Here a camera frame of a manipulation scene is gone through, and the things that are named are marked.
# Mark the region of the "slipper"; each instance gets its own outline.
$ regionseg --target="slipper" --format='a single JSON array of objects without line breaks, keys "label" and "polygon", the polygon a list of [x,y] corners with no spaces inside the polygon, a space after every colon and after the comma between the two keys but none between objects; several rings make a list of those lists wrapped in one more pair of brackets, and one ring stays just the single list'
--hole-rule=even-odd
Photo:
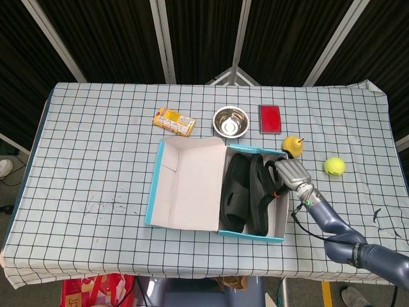
[{"label": "slipper", "polygon": [[250,161],[236,153],[230,161],[222,187],[220,216],[227,230],[243,232],[249,216]]},{"label": "slipper", "polygon": [[253,155],[250,165],[250,212],[254,233],[261,236],[268,233],[267,207],[275,198],[272,195],[275,185],[268,167],[268,164],[264,167],[261,154]]}]

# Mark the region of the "box lid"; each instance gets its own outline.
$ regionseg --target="box lid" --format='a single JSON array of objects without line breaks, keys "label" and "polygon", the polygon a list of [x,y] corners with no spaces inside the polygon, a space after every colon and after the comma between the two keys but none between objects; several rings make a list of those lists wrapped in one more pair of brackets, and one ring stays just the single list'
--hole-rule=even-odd
[{"label": "box lid", "polygon": [[220,138],[161,140],[146,223],[217,231],[226,149]]}]

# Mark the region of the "grid tablecloth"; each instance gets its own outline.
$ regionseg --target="grid tablecloth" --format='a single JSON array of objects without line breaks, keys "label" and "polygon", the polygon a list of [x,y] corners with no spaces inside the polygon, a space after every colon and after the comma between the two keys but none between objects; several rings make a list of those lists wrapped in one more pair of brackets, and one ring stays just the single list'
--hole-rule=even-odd
[{"label": "grid tablecloth", "polygon": [[[260,134],[258,106],[280,107],[282,133]],[[197,120],[192,138],[214,136],[212,116],[242,108],[251,126],[229,143],[280,148],[305,139],[301,160],[339,215],[370,243],[409,255],[409,201],[384,93],[352,87],[283,88],[59,83],[45,107],[1,262],[15,287],[108,272],[167,277],[301,276],[385,281],[326,258],[322,241],[288,218],[285,241],[269,244],[144,223],[162,106]],[[341,177],[327,157],[346,162]],[[291,197],[292,211],[295,198]],[[305,211],[308,229],[323,235]]]}]

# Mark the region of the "yellow snack package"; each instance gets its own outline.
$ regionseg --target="yellow snack package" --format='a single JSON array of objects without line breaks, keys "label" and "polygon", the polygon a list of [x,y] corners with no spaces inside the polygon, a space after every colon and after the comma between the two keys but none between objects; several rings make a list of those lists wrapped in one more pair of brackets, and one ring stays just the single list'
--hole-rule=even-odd
[{"label": "yellow snack package", "polygon": [[195,120],[166,107],[161,107],[156,113],[153,124],[166,130],[173,131],[180,136],[189,136],[193,130]]}]

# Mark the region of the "yellow tennis ball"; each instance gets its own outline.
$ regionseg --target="yellow tennis ball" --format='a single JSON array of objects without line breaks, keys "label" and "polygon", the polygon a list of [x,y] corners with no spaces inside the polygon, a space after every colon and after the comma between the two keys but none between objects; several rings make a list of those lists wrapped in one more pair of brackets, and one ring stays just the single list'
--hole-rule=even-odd
[{"label": "yellow tennis ball", "polygon": [[324,163],[324,170],[328,175],[339,176],[345,171],[345,162],[338,157],[331,157]]}]

